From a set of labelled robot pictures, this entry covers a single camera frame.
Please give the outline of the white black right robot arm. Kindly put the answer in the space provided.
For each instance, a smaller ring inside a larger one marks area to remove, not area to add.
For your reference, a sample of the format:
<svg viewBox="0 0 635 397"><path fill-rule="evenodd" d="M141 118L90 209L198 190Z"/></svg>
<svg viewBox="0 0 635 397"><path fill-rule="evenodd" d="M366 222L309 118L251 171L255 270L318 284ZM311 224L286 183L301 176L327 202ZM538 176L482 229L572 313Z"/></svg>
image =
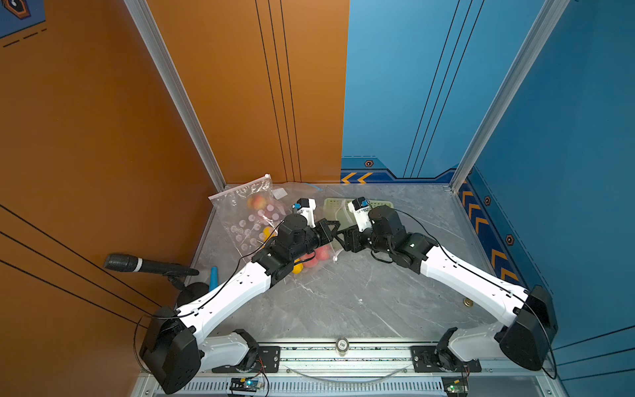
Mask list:
<svg viewBox="0 0 635 397"><path fill-rule="evenodd" d="M558 325L552 296L542 286L526 289L503 281L463 261L429 233L410 233L400 211L371 207L365 198L348 203L355 225L341 231L346 251L385 253L390 262L439 281L494 317L492 324L448 329L435 347L434 359L446 372L459 372L481 359L507 358L533 372L554 362L552 342Z"/></svg>

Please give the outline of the clear zip-top bag blue zipper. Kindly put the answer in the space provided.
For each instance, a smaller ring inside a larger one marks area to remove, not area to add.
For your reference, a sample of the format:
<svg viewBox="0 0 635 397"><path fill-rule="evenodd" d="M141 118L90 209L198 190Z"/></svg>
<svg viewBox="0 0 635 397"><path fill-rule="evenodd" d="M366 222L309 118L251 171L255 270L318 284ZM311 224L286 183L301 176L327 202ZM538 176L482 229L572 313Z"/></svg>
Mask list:
<svg viewBox="0 0 635 397"><path fill-rule="evenodd" d="M316 198L322 191L317 185L301 182L287 182L272 186L272 194L284 208L290 210L299 198Z"/></svg>

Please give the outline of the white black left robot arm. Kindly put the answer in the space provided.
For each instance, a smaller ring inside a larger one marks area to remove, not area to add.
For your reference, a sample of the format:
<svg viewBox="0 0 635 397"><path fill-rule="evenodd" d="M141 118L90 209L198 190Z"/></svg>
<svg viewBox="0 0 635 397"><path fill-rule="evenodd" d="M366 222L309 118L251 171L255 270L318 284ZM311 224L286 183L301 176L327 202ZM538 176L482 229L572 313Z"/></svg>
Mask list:
<svg viewBox="0 0 635 397"><path fill-rule="evenodd" d="M157 310L150 317L138 357L163 392L171 395L181 390L203 368L250 369L258 344L248 332L238 329L225 337L210 337L210 333L241 306L282 281L302 256L331 243L339 227L338 221L325 218L311 227L303 215L288 215L228 281L176 310Z"/></svg>

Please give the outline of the pink-trimmed bag of bags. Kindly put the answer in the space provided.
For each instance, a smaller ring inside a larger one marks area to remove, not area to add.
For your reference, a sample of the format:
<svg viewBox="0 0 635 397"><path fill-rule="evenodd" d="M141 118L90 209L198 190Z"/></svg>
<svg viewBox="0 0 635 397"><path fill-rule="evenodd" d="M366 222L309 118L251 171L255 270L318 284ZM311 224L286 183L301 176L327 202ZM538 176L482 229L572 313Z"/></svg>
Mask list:
<svg viewBox="0 0 635 397"><path fill-rule="evenodd" d="M290 215L277 225L275 236L269 245L268 258L276 264L271 279L281 281L298 267L304 269L327 261L333 251L332 243L344 247L344 232L339 221L317 218L311 200L300 200Z"/></svg>

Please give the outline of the clear zip-top bag pink zipper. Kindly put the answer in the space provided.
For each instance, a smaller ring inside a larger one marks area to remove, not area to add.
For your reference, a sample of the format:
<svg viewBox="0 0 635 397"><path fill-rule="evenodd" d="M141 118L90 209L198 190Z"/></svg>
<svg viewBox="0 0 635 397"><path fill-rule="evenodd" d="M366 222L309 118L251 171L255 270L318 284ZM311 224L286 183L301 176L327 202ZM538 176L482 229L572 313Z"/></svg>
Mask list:
<svg viewBox="0 0 635 397"><path fill-rule="evenodd" d="M272 186L271 176L265 174L244 185L208 197L217 210L221 224L241 255L255 251L266 241L261 237L263 229L275 229L289 214L289 210L275 199L271 192ZM252 195L264 195L268 199L266 209L256 211L249 208L248 199Z"/></svg>

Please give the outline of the plain yellow peach with leaf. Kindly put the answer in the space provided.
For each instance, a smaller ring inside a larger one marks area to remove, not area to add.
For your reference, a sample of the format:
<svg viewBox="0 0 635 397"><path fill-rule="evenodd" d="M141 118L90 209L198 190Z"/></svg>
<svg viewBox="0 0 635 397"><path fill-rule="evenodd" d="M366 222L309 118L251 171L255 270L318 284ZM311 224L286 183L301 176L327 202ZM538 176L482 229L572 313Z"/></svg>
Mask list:
<svg viewBox="0 0 635 397"><path fill-rule="evenodd" d="M261 237L263 240L267 240L274 233L275 229L273 227L265 227L261 233Z"/></svg>

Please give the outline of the pink basket peach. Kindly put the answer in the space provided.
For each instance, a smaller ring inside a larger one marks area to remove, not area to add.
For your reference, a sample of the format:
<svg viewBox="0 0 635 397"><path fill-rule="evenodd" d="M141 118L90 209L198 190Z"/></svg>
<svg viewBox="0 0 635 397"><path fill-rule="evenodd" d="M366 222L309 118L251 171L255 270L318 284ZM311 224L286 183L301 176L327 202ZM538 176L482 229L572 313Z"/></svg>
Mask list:
<svg viewBox="0 0 635 397"><path fill-rule="evenodd" d="M301 258L302 261L302 265L304 266L304 268L314 268L315 266L317 266L320 262L317 253L312 253L312 254L307 254L305 256L303 256Z"/></svg>
<svg viewBox="0 0 635 397"><path fill-rule="evenodd" d="M328 261L332 257L332 247L330 245L321 246L316 250L316 253L320 261Z"/></svg>

